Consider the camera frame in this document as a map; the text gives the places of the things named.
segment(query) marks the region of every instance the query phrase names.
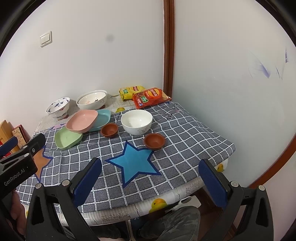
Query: blue star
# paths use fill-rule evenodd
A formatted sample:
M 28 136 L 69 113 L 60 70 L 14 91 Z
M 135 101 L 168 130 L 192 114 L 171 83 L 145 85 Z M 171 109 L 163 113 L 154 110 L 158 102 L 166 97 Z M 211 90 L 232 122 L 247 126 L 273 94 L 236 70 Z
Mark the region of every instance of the blue star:
M 126 141 L 123 153 L 106 162 L 121 169 L 122 187 L 126 187 L 138 174 L 161 175 L 150 161 L 152 154 L 152 150 L 138 149 Z

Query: metal screw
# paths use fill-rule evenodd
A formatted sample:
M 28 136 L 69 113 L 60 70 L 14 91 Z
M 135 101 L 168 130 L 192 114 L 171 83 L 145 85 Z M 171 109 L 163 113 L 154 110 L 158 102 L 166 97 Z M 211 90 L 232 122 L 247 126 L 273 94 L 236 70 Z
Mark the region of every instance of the metal screw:
M 42 187 L 42 184 L 41 184 L 41 183 L 37 183 L 37 184 L 35 185 L 35 187 L 36 187 L 37 189 L 39 189 L 39 188 Z
M 63 186 L 68 186 L 70 184 L 69 180 L 63 180 L 62 185 Z
M 264 186 L 262 186 L 262 185 L 259 185 L 259 190 L 261 190 L 261 191 L 264 191 L 265 190 L 265 187 Z
M 236 181 L 232 181 L 231 183 L 231 186 L 237 188 L 239 186 L 239 184 L 236 182 Z

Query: potato chip bag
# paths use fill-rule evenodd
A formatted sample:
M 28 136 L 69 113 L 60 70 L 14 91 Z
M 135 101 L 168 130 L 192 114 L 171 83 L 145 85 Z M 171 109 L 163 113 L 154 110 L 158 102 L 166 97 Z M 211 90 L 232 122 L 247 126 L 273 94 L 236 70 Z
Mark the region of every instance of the potato chip bag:
M 171 100 L 161 89 L 151 88 L 139 93 L 133 94 L 133 101 L 137 109 L 146 106 L 157 105 L 159 103 Z
M 145 90 L 143 86 L 132 86 L 132 87 L 126 87 L 126 88 L 121 88 L 119 90 L 119 94 L 122 98 L 123 101 L 125 100 L 131 100 L 133 98 L 133 94 L 141 92 Z

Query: white wall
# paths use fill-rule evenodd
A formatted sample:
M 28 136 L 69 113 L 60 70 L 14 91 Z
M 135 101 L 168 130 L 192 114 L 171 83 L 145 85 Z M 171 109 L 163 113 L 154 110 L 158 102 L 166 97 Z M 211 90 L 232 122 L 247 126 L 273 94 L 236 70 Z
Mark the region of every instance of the white wall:
M 248 186 L 296 132 L 296 48 L 255 0 L 176 0 L 175 14 L 173 101 L 235 144 L 224 174 Z
M 53 43 L 39 36 L 52 31 Z M 163 2 L 47 0 L 0 57 L 0 121 L 32 134 L 61 97 L 121 87 L 163 86 Z

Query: floor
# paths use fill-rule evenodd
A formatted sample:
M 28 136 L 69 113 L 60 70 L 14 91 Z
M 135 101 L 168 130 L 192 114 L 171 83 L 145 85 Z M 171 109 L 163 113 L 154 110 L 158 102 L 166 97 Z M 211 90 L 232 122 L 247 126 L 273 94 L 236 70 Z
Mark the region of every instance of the floor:
M 219 214 L 222 212 L 221 208 L 214 205 L 207 193 L 200 189 L 194 193 L 202 204 L 198 209 L 200 211 L 200 228 L 198 232 L 198 241 L 210 230 Z M 228 241 L 232 238 L 231 231 L 227 233 L 224 241 Z

